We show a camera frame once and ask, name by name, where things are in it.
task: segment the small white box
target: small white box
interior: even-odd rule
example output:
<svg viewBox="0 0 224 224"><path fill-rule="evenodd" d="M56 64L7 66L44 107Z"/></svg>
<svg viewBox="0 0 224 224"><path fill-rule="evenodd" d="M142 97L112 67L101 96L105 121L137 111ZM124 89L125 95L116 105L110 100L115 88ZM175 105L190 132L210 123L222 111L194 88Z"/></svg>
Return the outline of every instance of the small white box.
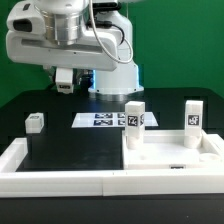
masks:
<svg viewBox="0 0 224 224"><path fill-rule="evenodd" d="M44 127L44 114L43 113L33 113L25 121L26 133L40 133Z"/></svg>

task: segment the white tray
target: white tray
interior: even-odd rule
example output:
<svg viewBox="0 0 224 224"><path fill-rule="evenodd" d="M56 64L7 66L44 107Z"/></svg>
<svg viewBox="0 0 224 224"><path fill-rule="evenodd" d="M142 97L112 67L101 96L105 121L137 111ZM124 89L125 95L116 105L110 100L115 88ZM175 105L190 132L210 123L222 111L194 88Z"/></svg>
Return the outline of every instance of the white tray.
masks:
<svg viewBox="0 0 224 224"><path fill-rule="evenodd" d="M214 135L202 131L199 149L184 146L184 130L145 131L138 149L128 149L123 132L123 162L125 169L186 169L223 166L223 150L215 144Z"/></svg>

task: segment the marker on block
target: marker on block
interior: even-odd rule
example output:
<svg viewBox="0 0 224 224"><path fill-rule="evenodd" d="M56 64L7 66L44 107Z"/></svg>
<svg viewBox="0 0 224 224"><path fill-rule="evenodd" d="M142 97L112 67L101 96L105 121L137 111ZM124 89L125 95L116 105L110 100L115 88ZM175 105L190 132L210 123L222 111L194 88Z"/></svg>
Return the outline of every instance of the marker on block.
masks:
<svg viewBox="0 0 224 224"><path fill-rule="evenodd" d="M188 100L185 107L184 146L190 149L201 147L203 101Z"/></svg>
<svg viewBox="0 0 224 224"><path fill-rule="evenodd" d="M25 121L25 126L27 134L40 133L42 128L44 127L44 114L30 114Z"/></svg>
<svg viewBox="0 0 224 224"><path fill-rule="evenodd" d="M125 104L125 135L127 148L137 149L142 146L145 132L145 103L130 101Z"/></svg>

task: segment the green background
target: green background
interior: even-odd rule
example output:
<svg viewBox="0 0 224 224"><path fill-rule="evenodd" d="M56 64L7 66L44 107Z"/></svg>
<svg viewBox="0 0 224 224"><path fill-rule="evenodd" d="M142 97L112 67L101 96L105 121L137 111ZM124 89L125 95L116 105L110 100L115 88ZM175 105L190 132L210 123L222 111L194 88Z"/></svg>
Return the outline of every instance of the green background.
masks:
<svg viewBox="0 0 224 224"><path fill-rule="evenodd" d="M50 83L41 66L7 58L6 19L16 2L0 2L0 106ZM224 97L223 0L145 0L128 8L144 87L205 87Z"/></svg>

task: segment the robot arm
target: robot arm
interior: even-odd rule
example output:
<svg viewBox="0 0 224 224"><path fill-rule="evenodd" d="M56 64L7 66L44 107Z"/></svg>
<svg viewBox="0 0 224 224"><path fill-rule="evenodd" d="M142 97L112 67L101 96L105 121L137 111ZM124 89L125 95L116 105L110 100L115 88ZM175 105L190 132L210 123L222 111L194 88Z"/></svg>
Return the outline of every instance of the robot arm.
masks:
<svg viewBox="0 0 224 224"><path fill-rule="evenodd" d="M60 92L73 91L73 68L94 70L95 84L89 89L90 95L127 95L138 91L138 69L130 59L130 21L117 12L120 6L117 0L94 0L90 8L93 7L95 18L119 24L127 40L120 45L123 34L117 28L97 28L100 44L94 24L93 28L88 25L89 2L92 0L17 3L7 21L9 58L15 62L57 67L56 84ZM108 52L117 60L109 57Z"/></svg>

